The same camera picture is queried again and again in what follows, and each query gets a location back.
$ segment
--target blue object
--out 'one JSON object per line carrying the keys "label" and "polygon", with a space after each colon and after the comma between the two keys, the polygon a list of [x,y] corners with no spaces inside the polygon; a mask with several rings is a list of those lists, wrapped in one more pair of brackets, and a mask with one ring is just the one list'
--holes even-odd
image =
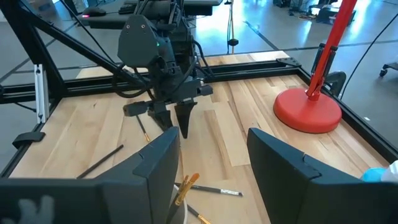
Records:
{"label": "blue object", "polygon": [[381,182],[381,175],[386,171],[385,168],[375,167],[370,168],[362,175],[362,180],[365,182]]}

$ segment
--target wood plank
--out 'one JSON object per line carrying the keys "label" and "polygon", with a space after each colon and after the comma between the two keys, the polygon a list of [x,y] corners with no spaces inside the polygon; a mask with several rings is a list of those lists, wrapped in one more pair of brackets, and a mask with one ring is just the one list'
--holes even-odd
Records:
{"label": "wood plank", "polygon": [[[274,60],[287,57],[283,52],[210,57],[210,64]],[[82,70],[79,78],[109,75],[102,68]],[[191,190],[187,202],[212,223],[270,223],[246,149],[247,130],[258,127],[339,170],[355,177],[370,167],[388,163],[342,121],[326,134],[301,133],[280,122],[274,112],[275,97],[283,90],[302,87],[298,76],[257,78],[212,83],[215,93],[195,98],[188,138],[180,134],[180,158],[176,181],[199,172],[197,184],[242,191],[244,197],[232,197]],[[87,178],[125,160],[147,144],[135,117],[125,117],[126,103],[148,100],[147,94],[124,99],[115,94],[63,99],[43,128],[46,137],[33,143],[11,177],[74,178],[105,154],[124,144],[108,161]],[[177,125],[173,109],[172,122]],[[147,115],[140,119],[155,139],[162,130]],[[200,223],[192,215],[188,223]]]}

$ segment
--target concrete floor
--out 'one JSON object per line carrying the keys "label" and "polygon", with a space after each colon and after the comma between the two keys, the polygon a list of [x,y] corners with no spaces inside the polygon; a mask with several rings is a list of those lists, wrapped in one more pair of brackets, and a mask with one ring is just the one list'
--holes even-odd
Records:
{"label": "concrete floor", "polygon": [[[99,48],[81,27],[74,26],[69,15],[60,3],[56,3],[58,16],[52,18],[55,25],[99,52]],[[355,21],[346,29],[337,51],[332,71],[342,70],[348,75],[369,47],[370,42],[398,12],[398,0],[371,1],[358,0]],[[226,31],[228,6],[214,7],[213,15],[197,19],[193,29],[195,38],[201,43],[205,55],[226,53]],[[313,21],[303,21],[289,16],[286,8],[272,5],[271,0],[234,1],[235,38],[239,39],[236,53],[265,50],[284,50],[297,58],[309,70],[320,42],[325,42],[331,25]],[[118,30],[89,29],[115,60],[117,56]],[[32,63],[7,23],[0,22],[0,82],[13,85],[33,82]],[[93,65],[93,62],[70,50],[51,37],[40,33],[58,67],[78,67]],[[398,72],[389,71],[379,78],[380,68],[387,62],[398,60],[398,20],[380,36],[369,51],[350,81],[343,101],[386,139],[398,147],[396,127],[398,119]],[[75,78],[79,68],[62,70],[65,79]],[[0,122],[3,124],[0,135],[0,170],[15,153],[12,140],[20,133],[30,131],[35,124],[32,112],[16,105],[0,105]]]}

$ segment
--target black metal frame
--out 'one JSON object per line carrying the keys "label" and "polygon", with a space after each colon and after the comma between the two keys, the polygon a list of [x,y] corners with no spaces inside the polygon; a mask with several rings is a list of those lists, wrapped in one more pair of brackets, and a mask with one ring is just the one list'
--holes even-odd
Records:
{"label": "black metal frame", "polygon": [[[63,33],[56,27],[38,18],[34,14],[21,8],[16,1],[0,0],[0,8],[6,19],[9,21],[21,44],[29,54],[34,64],[43,64],[47,71],[47,78],[50,90],[50,114],[56,109],[60,100],[64,97],[93,95],[111,93],[115,89],[111,85],[111,76],[82,78],[64,81],[59,74],[49,52],[45,48],[35,27],[51,35],[71,49],[76,50],[88,59],[104,67],[111,73],[117,72],[117,65],[106,58],[98,55],[88,47],[84,46],[73,37]],[[230,80],[242,80],[248,78],[264,78],[283,75],[298,75],[306,84],[310,83],[311,76],[300,65],[291,66],[278,60],[267,62],[237,63],[231,65],[217,65],[211,67],[214,78],[207,78],[205,82],[223,82]],[[138,90],[140,84],[130,85],[118,80],[118,90]],[[0,97],[0,104],[15,103],[35,100],[34,84],[5,86],[4,93]],[[333,98],[343,112],[343,119],[364,138],[375,150],[389,162],[398,160],[398,149],[384,139],[370,125],[365,123],[361,117],[354,113],[347,105],[333,95],[327,88],[323,87],[322,92]],[[38,124],[32,131],[40,131],[44,124]],[[18,162],[28,150],[30,144],[21,146],[6,168],[1,172],[1,177],[9,177]]]}

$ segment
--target red round base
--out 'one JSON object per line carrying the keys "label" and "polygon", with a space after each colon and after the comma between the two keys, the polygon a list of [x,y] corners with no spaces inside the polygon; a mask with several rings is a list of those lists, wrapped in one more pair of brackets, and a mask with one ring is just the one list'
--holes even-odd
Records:
{"label": "red round base", "polygon": [[310,101],[303,88],[279,94],[274,113],[289,127],[306,133],[327,133],[341,120],[341,109],[334,100],[321,93],[317,101]]}

